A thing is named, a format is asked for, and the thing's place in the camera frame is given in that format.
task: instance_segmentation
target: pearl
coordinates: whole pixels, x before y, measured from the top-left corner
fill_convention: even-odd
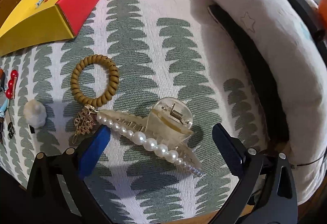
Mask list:
[[[154,138],[147,138],[144,140],[143,147],[147,151],[154,151],[157,148],[157,140]]]
[[[182,159],[182,158],[177,158],[177,159],[175,160],[175,164],[176,164],[176,165],[182,165],[182,163],[183,163],[183,159]]]
[[[111,128],[112,125],[113,125],[113,121],[112,121],[112,119],[108,119],[108,120],[107,120],[107,123],[106,123],[106,126],[109,127],[109,128]]]
[[[142,132],[135,132],[132,137],[132,141],[137,145],[142,145],[146,139],[146,136]]]
[[[165,155],[165,159],[170,163],[174,163],[177,158],[178,158],[178,153],[175,150],[169,150]]]
[[[154,154],[158,157],[163,157],[167,154],[168,147],[165,144],[159,144],[158,147],[154,150]]]
[[[203,175],[203,172],[198,171],[195,175],[198,176],[198,177],[201,177]]]
[[[106,116],[102,116],[101,123],[104,124],[104,125],[107,124],[107,117]]]
[[[112,124],[112,129],[117,132],[119,130],[119,124],[118,123],[113,123]]]
[[[125,133],[126,133],[126,128],[125,127],[123,127],[123,126],[121,126],[120,128],[119,128],[119,133],[121,134],[121,135],[124,135]]]
[[[102,123],[102,118],[103,118],[103,115],[99,112],[99,113],[96,115],[96,120],[97,120],[99,123]]]
[[[187,162],[186,161],[183,161],[183,163],[181,164],[182,168],[186,168],[187,166]]]
[[[195,173],[197,171],[197,169],[192,167],[192,169],[190,171],[191,171],[191,173]]]
[[[134,134],[133,131],[127,130],[126,131],[126,134],[124,134],[124,136],[127,137],[128,139],[131,139],[132,136],[133,136],[133,134]]]
[[[186,168],[186,170],[191,170],[193,168],[193,166],[190,163],[188,163],[185,168]]]

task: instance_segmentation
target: coil hair tie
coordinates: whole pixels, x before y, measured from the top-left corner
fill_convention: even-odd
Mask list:
[[[105,68],[107,68],[110,74],[110,82],[108,88],[98,98],[89,98],[83,95],[78,83],[81,72],[86,66],[90,64],[100,64]],[[80,61],[80,63],[76,65],[76,68],[74,69],[70,79],[70,84],[71,84],[72,94],[79,103],[89,104],[92,105],[93,107],[101,107],[107,104],[108,101],[112,99],[112,96],[116,94],[119,84],[118,68],[116,67],[116,64],[112,61],[112,59],[108,58],[107,56],[98,55],[98,54],[90,55],[88,57],[85,57],[83,60]]]

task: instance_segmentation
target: red berry ornament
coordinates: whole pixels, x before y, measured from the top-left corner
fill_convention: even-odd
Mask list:
[[[10,80],[8,81],[8,89],[12,90],[13,87],[14,87],[14,80],[13,80],[13,79],[10,79]]]
[[[18,77],[18,71],[17,70],[12,70],[10,76],[11,76],[11,79],[14,79],[15,77]]]
[[[6,90],[6,97],[7,97],[7,99],[12,99],[12,90],[10,90],[10,89]]]

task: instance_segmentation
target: pillow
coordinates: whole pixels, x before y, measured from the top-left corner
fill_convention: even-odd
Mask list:
[[[320,185],[327,146],[327,70],[308,28],[287,0],[214,0],[247,32],[266,60],[289,128],[288,160],[298,203]]]

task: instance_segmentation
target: gold leaf charm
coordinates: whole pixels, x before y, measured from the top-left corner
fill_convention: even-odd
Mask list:
[[[72,143],[75,144],[78,136],[89,134],[96,124],[94,115],[97,114],[99,111],[89,105],[85,104],[82,111],[77,114],[77,117],[74,119],[74,126],[76,127],[76,131],[72,140]]]

